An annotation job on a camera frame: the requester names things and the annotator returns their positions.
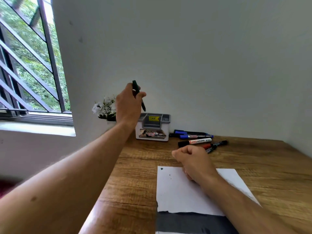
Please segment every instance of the white plastic box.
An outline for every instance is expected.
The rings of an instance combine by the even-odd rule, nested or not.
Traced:
[[[135,127],[135,137],[146,140],[169,140],[169,114],[141,113]]]

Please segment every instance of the yellow price tag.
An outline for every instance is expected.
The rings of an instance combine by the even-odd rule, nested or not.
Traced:
[[[149,121],[159,121],[159,117],[149,116]]]

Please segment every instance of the window sill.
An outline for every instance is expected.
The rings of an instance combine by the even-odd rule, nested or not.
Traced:
[[[23,122],[0,121],[0,130],[75,137],[73,126],[42,125]]]

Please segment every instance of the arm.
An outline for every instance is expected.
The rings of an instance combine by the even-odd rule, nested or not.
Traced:
[[[201,186],[240,234],[296,234],[224,180],[204,148],[188,145],[172,151],[172,155],[183,164],[188,179]]]
[[[117,124],[0,199],[0,233],[77,234],[141,113],[132,84],[117,96]]]

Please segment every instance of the sky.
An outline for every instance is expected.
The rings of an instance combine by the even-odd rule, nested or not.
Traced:
[[[37,5],[37,0],[30,0]],[[46,12],[46,19],[48,23],[53,23],[53,12],[51,7],[51,0],[44,0],[44,9]]]

